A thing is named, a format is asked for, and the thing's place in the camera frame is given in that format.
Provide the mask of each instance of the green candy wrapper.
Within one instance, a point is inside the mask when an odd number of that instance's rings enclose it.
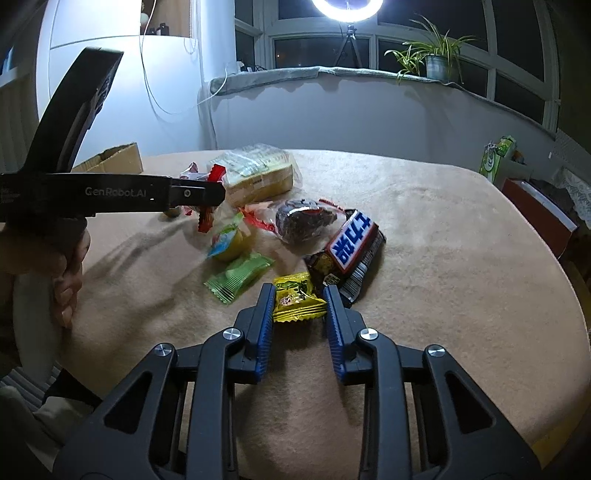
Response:
[[[229,304],[271,265],[272,259],[252,252],[234,260],[224,272],[211,277],[205,285],[222,302]]]

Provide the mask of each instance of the power cord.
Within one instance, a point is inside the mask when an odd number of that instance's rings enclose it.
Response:
[[[222,89],[226,85],[226,82],[228,81],[228,68],[227,67],[224,67],[224,69],[226,70],[226,77],[224,78],[224,81],[223,81],[221,87],[217,90],[216,93],[210,95],[209,97],[207,97],[204,100],[201,100],[200,102],[197,102],[195,105],[193,105],[193,106],[191,106],[191,107],[189,107],[189,108],[187,108],[187,109],[185,109],[185,110],[183,110],[181,112],[169,112],[168,110],[166,110],[166,108],[163,108],[158,103],[158,100],[156,100],[156,97],[152,93],[152,89],[150,88],[150,83],[148,81],[148,73],[146,72],[146,66],[145,66],[145,63],[144,63],[144,41],[146,39],[146,33],[148,32],[148,27],[150,26],[150,23],[152,22],[152,18],[154,17],[154,11],[156,10],[156,1],[157,0],[154,0],[154,4],[152,5],[152,12],[150,13],[150,18],[148,19],[148,23],[146,24],[146,27],[144,29],[144,34],[143,35],[140,35],[141,39],[140,39],[140,42],[139,42],[139,57],[140,57],[140,59],[142,61],[142,70],[144,72],[144,83],[145,83],[145,86],[146,86],[146,91],[148,92],[148,96],[154,101],[154,103],[158,106],[158,108],[160,108],[164,113],[167,113],[169,115],[183,115],[183,114],[185,114],[187,112],[190,112],[191,110],[197,108],[202,103],[205,103],[205,102],[211,100],[213,97],[215,97],[218,93],[220,93],[222,91]],[[193,30],[193,26],[192,26],[192,22],[191,22],[191,25],[190,25],[191,34],[192,34],[192,30]],[[195,46],[194,46],[192,52],[188,52],[186,46],[185,46],[185,51],[187,53],[189,53],[189,54],[193,54],[196,51],[196,48],[197,48],[197,44],[195,43]]]

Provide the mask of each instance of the cardboard box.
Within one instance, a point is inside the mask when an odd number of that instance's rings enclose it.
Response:
[[[74,173],[142,173],[144,166],[139,156],[138,144],[121,145],[74,167]]]
[[[502,192],[548,244],[556,258],[560,257],[577,225],[526,181],[506,180]]]

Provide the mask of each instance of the window pane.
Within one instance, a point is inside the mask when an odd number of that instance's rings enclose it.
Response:
[[[236,59],[246,67],[255,67],[255,39],[236,30]]]
[[[539,124],[544,119],[545,102],[535,93],[506,79],[503,75],[496,76],[495,101],[523,113]]]
[[[275,40],[276,68],[332,67],[343,40],[340,37],[290,38]],[[358,38],[359,56],[364,68],[369,68],[369,40]],[[345,47],[339,67],[354,68],[350,45]]]
[[[279,0],[279,20],[323,16],[312,0]]]
[[[234,0],[234,17],[252,25],[252,0]]]
[[[482,0],[384,0],[378,22],[422,28],[411,22],[422,21],[418,15],[427,17],[442,34],[449,30],[452,38],[474,35],[478,40],[472,44],[488,50]]]
[[[396,43],[393,41],[387,41],[387,40],[380,40],[379,41],[379,48],[378,48],[378,60],[379,60],[379,66],[378,68],[380,70],[384,70],[385,72],[393,72],[393,73],[398,73],[400,72],[400,70],[402,70],[402,65],[399,64],[398,60],[396,60],[396,57],[394,55],[392,55],[391,53],[388,53],[388,55],[384,56],[384,53],[386,53],[388,50],[398,50],[398,51],[403,51],[406,50],[408,47],[404,47],[404,45],[402,45],[401,43]]]
[[[460,68],[462,69],[462,79],[464,80],[462,86],[469,92],[486,97],[488,70],[464,60],[460,60]]]
[[[499,55],[544,80],[540,25],[532,0],[493,0]]]

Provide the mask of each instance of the silver pivot bolt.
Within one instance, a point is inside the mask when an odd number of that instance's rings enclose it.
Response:
[[[154,347],[154,353],[158,356],[168,356],[173,352],[173,346],[170,343],[160,343]]]
[[[240,335],[242,335],[242,332],[237,328],[229,328],[223,331],[223,337],[226,340],[236,340],[237,338],[240,338]]]
[[[441,345],[429,345],[427,353],[431,356],[443,356],[445,355],[445,349]]]
[[[373,328],[364,328],[359,332],[359,335],[363,340],[375,340],[378,337],[378,332]]]

